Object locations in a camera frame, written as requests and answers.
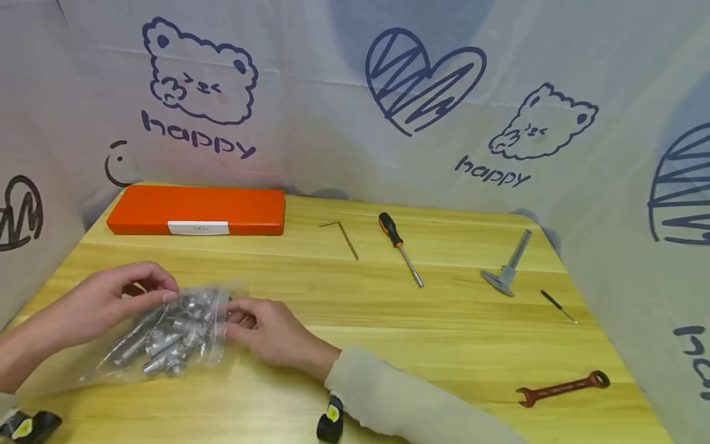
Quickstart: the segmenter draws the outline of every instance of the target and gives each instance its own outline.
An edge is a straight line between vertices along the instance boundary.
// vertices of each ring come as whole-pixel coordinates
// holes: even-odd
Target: orange case
[[[106,224],[114,234],[273,236],[283,234],[284,207],[281,190],[131,185]],[[176,232],[175,224],[186,223],[190,232]],[[218,232],[209,224],[218,225]]]

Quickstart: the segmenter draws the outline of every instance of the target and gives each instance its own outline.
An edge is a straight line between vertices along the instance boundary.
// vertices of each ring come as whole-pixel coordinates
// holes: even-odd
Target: table surface
[[[371,350],[499,417],[531,443],[671,442],[542,230],[523,216],[287,196],[283,236],[140,237],[109,231],[112,207],[13,323],[97,269],[150,259],[183,287],[239,279],[253,297],[284,300],[316,335]],[[382,211],[397,222],[423,288],[380,230]],[[318,227],[335,219],[358,261],[336,225]],[[509,298],[480,271],[507,263],[525,229],[533,234]],[[541,289],[580,324],[545,300]],[[73,362],[81,353],[76,347],[56,355],[26,389],[66,386],[76,378]],[[595,369],[609,375],[609,388],[554,396],[534,408],[518,404],[521,386],[559,384]],[[327,392],[317,383],[235,347],[217,366],[192,367],[178,378],[89,386],[21,402],[26,411],[64,418],[54,443],[315,443],[326,406]],[[341,439],[403,442],[350,418]]]

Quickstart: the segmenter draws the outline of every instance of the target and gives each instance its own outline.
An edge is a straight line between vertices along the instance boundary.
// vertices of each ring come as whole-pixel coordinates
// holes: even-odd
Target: sleeve
[[[343,350],[325,381],[363,427],[411,444],[524,444],[508,426],[364,350]]]
[[[15,412],[16,395],[0,393],[0,426]]]

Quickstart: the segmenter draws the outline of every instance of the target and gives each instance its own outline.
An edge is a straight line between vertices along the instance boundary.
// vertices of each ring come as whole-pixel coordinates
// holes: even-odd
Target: small screwdriver
[[[555,307],[557,307],[558,310],[562,311],[569,318],[569,320],[571,320],[575,324],[579,324],[577,321],[574,320],[572,316],[569,315],[568,312],[564,311],[564,308],[562,308],[562,306],[555,299],[553,299],[552,296],[547,294],[547,291],[540,290],[540,292],[548,301],[550,301]]]
[[[399,237],[399,234],[397,234],[397,225],[395,225],[395,221],[392,220],[390,215],[385,212],[380,213],[380,227],[382,227],[382,231],[384,231],[385,234],[389,236],[390,240],[392,241],[392,245],[394,245],[394,247],[400,251],[402,257],[404,258],[404,261],[409,267],[409,271],[411,271],[412,276],[414,276],[414,280],[417,281],[417,285],[422,288],[424,286],[424,283],[422,282],[422,278],[419,277],[419,273],[417,273],[417,271],[414,269],[412,262],[409,260],[409,256],[407,256],[407,253],[405,253],[404,247],[402,247],[404,241],[401,237]]]

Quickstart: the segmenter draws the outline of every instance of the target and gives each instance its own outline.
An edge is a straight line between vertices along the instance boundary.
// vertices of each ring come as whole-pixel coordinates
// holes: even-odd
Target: wrench
[[[585,389],[587,387],[597,387],[600,389],[605,389],[610,386],[611,382],[609,377],[604,374],[601,370],[594,370],[589,374],[588,377],[584,379],[579,379],[577,381],[567,382],[565,384],[560,384],[551,387],[545,387],[544,389],[530,390],[527,387],[520,387],[516,390],[518,393],[525,395],[525,400],[520,402],[521,406],[532,407],[535,402],[539,399],[549,398],[551,396],[560,395],[567,393],[568,391]]]

